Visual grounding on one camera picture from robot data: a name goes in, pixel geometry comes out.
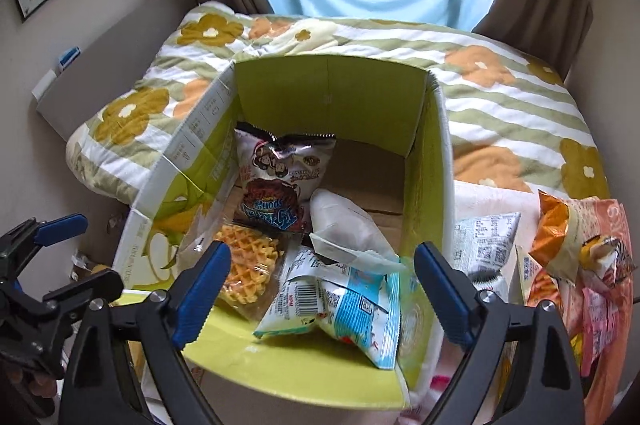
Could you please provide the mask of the person's left hand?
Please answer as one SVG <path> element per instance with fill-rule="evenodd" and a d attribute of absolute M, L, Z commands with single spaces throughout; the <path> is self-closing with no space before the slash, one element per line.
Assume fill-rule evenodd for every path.
<path fill-rule="evenodd" d="M 46 373 L 24 371 L 12 363 L 3 364 L 3 370 L 33 416 L 43 419 L 53 415 L 54 398 L 58 394 L 58 382 L 54 377 Z"/>

